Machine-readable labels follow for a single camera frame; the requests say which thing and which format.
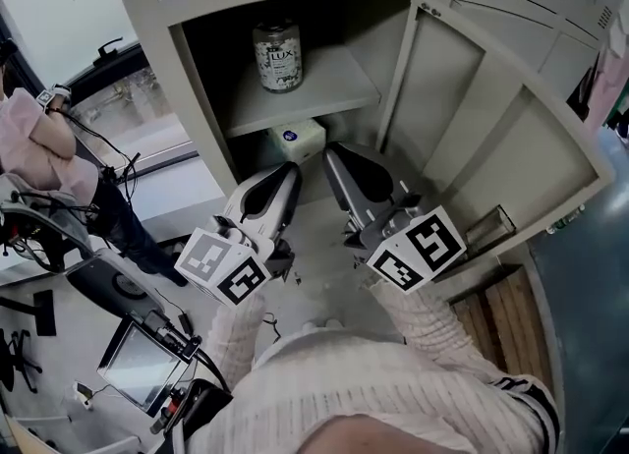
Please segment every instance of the pink shirt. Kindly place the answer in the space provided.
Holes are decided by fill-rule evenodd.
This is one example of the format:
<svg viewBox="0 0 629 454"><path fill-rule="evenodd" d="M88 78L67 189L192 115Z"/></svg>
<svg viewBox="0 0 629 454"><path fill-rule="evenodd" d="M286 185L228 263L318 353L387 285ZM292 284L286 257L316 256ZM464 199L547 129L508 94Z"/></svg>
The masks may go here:
<svg viewBox="0 0 629 454"><path fill-rule="evenodd" d="M41 106L25 89L16 88L0 103L0 165L34 189L72 194L80 205L89 205L98 183L98 168L74 156L63 159L30 139Z"/></svg>
<svg viewBox="0 0 629 454"><path fill-rule="evenodd" d="M585 122L592 134L595 134L607 120L629 79L629 50L625 50L624 57L620 59L610 49L606 49L600 66L601 70L588 102L590 114Z"/></svg>

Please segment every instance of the hand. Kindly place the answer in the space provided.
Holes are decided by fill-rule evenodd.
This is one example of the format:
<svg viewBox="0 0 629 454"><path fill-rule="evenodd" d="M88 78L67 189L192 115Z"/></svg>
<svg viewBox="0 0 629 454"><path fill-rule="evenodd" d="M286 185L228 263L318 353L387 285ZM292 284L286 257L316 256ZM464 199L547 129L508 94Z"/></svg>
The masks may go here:
<svg viewBox="0 0 629 454"><path fill-rule="evenodd" d="M53 110L63 110L65 100L66 98L64 96L57 94L55 97L52 98L52 101L50 101L48 107Z"/></svg>

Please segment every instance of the floor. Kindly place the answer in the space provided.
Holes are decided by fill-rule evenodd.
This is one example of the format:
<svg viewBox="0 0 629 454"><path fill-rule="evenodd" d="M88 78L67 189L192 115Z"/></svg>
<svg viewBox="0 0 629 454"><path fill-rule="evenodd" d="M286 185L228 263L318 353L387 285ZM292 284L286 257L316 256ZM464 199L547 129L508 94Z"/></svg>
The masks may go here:
<svg viewBox="0 0 629 454"><path fill-rule="evenodd" d="M558 338L570 454L601 452L629 414L629 150L609 130L599 141L615 183L530 242Z"/></svg>
<svg viewBox="0 0 629 454"><path fill-rule="evenodd" d="M199 333L207 331L215 306L207 302L201 292L192 287L176 289L160 277L151 278L150 284L189 312ZM106 384L96 373L96 368L119 319L83 297L63 276L3 288L0 293L30 304L31 294L45 289L52 289L54 293L56 337L37 337L30 316L4 309L0 314L0 327L5 329L5 338L12 330L25 328L30 331L28 355L43 368L43 374L34 377L38 387L36 395L28 392L24 380L17 375L14 391L7 393L3 390L9 411L13 416L27 418L69 415L73 420L72 429L64 426L63 431L46 435L54 439L64 453L88 452L132 434L141 437L142 451L146 452L154 441L148 432L152 419L127 400L108 389L94 398L94 410L88 412L74 399L72 386L75 380L92 390ZM167 304L165 307L167 314L176 319L175 308Z"/></svg>

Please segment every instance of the chair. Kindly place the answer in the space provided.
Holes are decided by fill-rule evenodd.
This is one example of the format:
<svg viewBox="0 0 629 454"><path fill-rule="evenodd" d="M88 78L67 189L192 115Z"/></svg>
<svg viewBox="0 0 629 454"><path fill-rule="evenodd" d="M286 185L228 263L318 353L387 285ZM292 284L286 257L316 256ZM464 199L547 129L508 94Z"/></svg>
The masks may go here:
<svg viewBox="0 0 629 454"><path fill-rule="evenodd" d="M72 422L68 416L56 416L52 418L5 417L9 424L11 434L13 434L22 454L60 454L59 451L52 446L53 442L46 443L30 430L30 428L37 426L57 426ZM136 436L130 436L124 440L120 440L86 454L120 454L125 451L138 450L139 447L140 439Z"/></svg>
<svg viewBox="0 0 629 454"><path fill-rule="evenodd" d="M11 334L11 342L7 344L4 341L4 330L0 328L0 379L8 391L13 391L15 368L24 377L29 391L31 393L37 392L37 388L30 384L27 368L34 369L37 373L42 373L43 370L24 356L24 340L26 337L30 337L30 333L27 330L22 330L22 333L13 332Z"/></svg>

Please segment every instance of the cable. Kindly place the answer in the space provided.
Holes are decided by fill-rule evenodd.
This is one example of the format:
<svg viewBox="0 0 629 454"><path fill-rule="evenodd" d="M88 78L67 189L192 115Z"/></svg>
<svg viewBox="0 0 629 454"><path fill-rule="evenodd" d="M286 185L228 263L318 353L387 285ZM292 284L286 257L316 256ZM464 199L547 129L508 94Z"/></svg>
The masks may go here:
<svg viewBox="0 0 629 454"><path fill-rule="evenodd" d="M195 358L197 358L197 360L199 360L202 364L204 364L209 369L209 371L211 371L214 374L214 376L220 382L220 385L222 386L223 391L231 394L231 391L229 390L229 386L227 385L227 382L225 381L223 374L220 372L216 364L210 359L210 357L206 353L204 353L201 349L199 349L195 353Z"/></svg>
<svg viewBox="0 0 629 454"><path fill-rule="evenodd" d="M72 121L72 123L75 124L82 131L84 131L84 132L88 133L89 135L92 135L92 136L102 140L103 142L107 143L116 153L118 153L121 157L123 157L123 159L126 161L127 165L125 166L125 169L123 169L122 175L120 176L120 179L119 179L119 183L124 183L125 184L125 195L127 197L127 203L129 204L129 207L131 209L133 209L133 206L131 204L131 198L134 196L134 193L136 192L136 187L138 186L138 177L136 176L137 173L136 173L136 166L135 166L135 164L136 164L136 161L138 160L138 157L140 157L140 154L137 153L134 156L134 158L132 159L132 158L129 157L129 155L127 155L123 151L121 151L118 148L116 148L116 146L114 146L114 144L110 140L108 140L105 136L97 133L96 131L93 131L88 126L83 124L79 119L77 119L76 117L73 117L68 112L66 112L66 111L64 111L64 110L62 110L60 108L50 108L49 111L60 113L61 115L63 115L64 117L66 117L67 119ZM134 175L134 184L132 185L131 193L129 194L128 181L129 181L129 172L130 171L133 172L133 175Z"/></svg>
<svg viewBox="0 0 629 454"><path fill-rule="evenodd" d="M181 311L181 314L186 314L184 312L183 309L181 309L179 306L177 306L177 304L175 304L174 302L169 301L168 299L166 299L166 297L159 291L157 290L157 288L155 288L155 292L157 293L157 295L159 295L162 299L164 299L168 304L170 304L171 306L177 308L179 311Z"/></svg>
<svg viewBox="0 0 629 454"><path fill-rule="evenodd" d="M60 272L59 270L57 270L57 268L45 263L41 258L39 258L39 256L37 256L37 254L32 250L32 248L29 245L27 245L27 242L24 239L20 239L20 246L22 247L23 251L19 253L29 254L30 257L35 261L35 263L37 263L37 265L39 265L42 269L47 270L48 272L52 272L53 274Z"/></svg>
<svg viewBox="0 0 629 454"><path fill-rule="evenodd" d="M44 194L36 194L35 192L15 192L15 194L17 194L20 197L49 200L49 201L53 202L53 204L51 204L50 206L41 206L41 207L48 208L48 207L59 206L59 207L57 207L57 209L65 209L65 210L67 210L70 214L72 214L72 216L74 216L77 220L79 220L79 222L82 225L86 225L86 223L83 222L75 213L73 213L73 211L88 212L89 210L93 210L93 208L91 208L91 206L68 206L64 202L62 202L62 201L60 201L60 200L58 200L58 199L56 199L56 198L54 198L52 196L45 196Z"/></svg>
<svg viewBox="0 0 629 454"><path fill-rule="evenodd" d="M9 246L11 246L19 254L25 254L27 252L26 248L24 248L22 245L19 245L17 242Z"/></svg>
<svg viewBox="0 0 629 454"><path fill-rule="evenodd" d="M91 393L91 398L90 398L90 400L93 400L93 399L94 399L94 396L96 396L98 393L100 393L100 392L104 391L104 390L105 390L105 389L107 389L108 387L113 387L113 386L112 386L111 384L107 384L106 386L103 386L103 387L101 387L100 389L97 389L96 391L93 391L93 392Z"/></svg>
<svg viewBox="0 0 629 454"><path fill-rule="evenodd" d="M277 337L275 337L275 340L273 341L273 344L275 344L279 339L282 338L282 335L279 333L279 331L277 331L277 318L275 317L275 314L273 314L272 312L265 312L264 315L270 314L272 316L272 320L269 321L268 319L263 319L262 322L266 323L266 324L270 324L273 327L273 331L275 332L275 335L277 335Z"/></svg>

